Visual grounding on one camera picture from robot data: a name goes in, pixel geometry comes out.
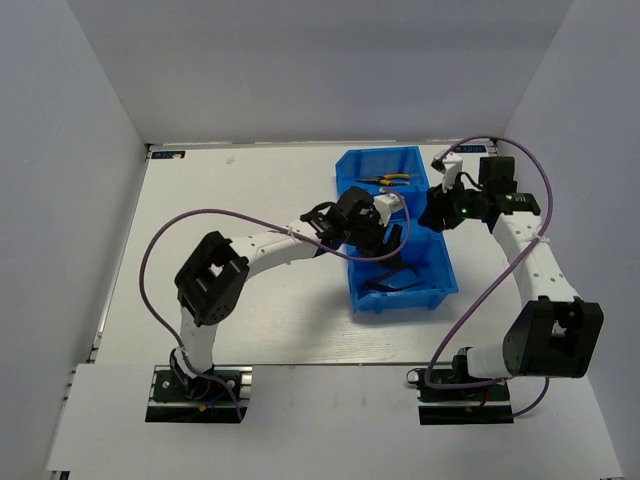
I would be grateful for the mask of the long brown hex key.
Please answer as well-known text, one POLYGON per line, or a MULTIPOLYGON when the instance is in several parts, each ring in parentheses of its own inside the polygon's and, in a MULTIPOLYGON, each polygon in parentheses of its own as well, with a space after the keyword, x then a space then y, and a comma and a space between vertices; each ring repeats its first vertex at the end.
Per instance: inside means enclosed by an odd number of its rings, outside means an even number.
POLYGON ((400 266, 397 266, 395 268, 390 269, 389 271, 374 277, 372 279, 369 279, 370 283, 380 283, 383 280, 387 280, 391 277, 393 277, 394 275, 400 274, 404 271, 410 271, 414 276, 419 276, 420 273, 418 271, 418 269, 411 263, 403 263, 400 266))

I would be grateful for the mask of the yellow pliers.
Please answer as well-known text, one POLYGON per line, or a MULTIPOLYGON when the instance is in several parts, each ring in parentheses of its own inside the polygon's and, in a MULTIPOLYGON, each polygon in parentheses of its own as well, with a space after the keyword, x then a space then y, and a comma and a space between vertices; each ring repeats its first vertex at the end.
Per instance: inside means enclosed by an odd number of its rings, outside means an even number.
POLYGON ((410 176, 408 174, 395 173, 395 174, 385 174, 377 177, 383 177, 388 179, 394 179, 395 181, 404 181, 405 185, 410 184, 410 176))
POLYGON ((382 186, 382 187, 394 187, 394 186, 405 185, 404 181, 395 181, 394 179, 388 179, 383 177, 361 178, 361 179, 357 179, 357 182, 362 184, 376 185, 376 186, 382 186))

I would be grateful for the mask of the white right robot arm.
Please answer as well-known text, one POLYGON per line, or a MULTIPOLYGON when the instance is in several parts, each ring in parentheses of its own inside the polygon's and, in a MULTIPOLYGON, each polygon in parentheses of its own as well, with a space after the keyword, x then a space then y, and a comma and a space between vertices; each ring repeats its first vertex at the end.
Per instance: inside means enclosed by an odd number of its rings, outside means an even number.
POLYGON ((598 303, 584 301, 561 271, 543 239, 544 221, 535 197, 517 190, 514 158, 481 158, 470 189, 463 185, 466 173, 458 155, 450 153, 432 166, 443 178, 428 190, 419 224, 435 232, 452 230, 466 219, 486 224, 509 263, 508 274, 522 304, 502 340, 459 351, 447 385, 472 399, 491 381, 583 377, 604 313, 598 303))

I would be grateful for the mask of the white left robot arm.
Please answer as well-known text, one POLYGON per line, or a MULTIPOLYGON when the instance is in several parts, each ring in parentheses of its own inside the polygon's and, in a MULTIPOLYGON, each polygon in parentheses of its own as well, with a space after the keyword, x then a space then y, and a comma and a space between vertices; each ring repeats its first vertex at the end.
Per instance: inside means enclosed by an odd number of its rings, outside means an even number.
POLYGON ((179 372, 180 391, 191 399, 209 392, 218 324, 231 315, 248 280, 294 261, 337 254, 343 245, 355 249, 351 261, 395 260, 402 227, 393 225, 391 217, 405 209, 396 193, 373 196, 351 187, 337 201, 321 203, 285 227, 268 226, 262 233, 235 238, 218 231, 207 234, 175 278, 181 344, 171 363, 179 372))

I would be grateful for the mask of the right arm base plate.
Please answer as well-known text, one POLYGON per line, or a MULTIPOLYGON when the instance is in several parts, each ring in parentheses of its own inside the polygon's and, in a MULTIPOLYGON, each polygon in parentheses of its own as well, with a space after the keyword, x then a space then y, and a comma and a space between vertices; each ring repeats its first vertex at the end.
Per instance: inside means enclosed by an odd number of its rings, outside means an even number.
POLYGON ((426 370, 407 372, 406 382, 417 393, 422 426, 510 424, 514 422, 509 389, 494 385, 480 389, 437 390, 425 382, 426 370))

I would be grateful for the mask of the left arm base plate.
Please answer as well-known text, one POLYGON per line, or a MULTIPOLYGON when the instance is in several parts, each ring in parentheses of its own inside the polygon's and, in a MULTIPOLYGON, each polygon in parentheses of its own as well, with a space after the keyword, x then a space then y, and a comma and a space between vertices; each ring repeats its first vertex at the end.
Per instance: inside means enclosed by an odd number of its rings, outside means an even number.
MULTIPOLYGON (((238 401, 241 416, 249 406, 252 368, 231 366, 216 370, 238 401)), ((226 389, 199 379, 194 393, 187 393, 169 366, 156 366, 147 402, 146 423, 239 424, 241 419, 226 389)))

